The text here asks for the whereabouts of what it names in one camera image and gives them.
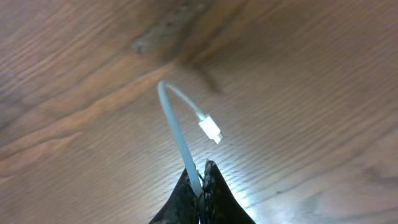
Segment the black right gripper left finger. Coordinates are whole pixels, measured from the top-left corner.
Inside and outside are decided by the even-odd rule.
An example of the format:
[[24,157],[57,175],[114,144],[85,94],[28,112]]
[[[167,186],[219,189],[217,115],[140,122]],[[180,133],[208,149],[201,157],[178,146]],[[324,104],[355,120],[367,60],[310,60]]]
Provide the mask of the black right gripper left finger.
[[191,188],[186,169],[169,199],[149,224],[199,224],[198,198]]

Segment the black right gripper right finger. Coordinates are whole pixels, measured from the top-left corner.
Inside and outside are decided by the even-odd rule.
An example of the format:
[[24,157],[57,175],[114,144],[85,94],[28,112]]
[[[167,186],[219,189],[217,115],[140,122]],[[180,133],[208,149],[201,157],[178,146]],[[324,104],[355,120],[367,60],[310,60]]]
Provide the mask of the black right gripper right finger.
[[203,183],[204,211],[200,221],[204,224],[255,224],[229,189],[216,162],[207,160]]

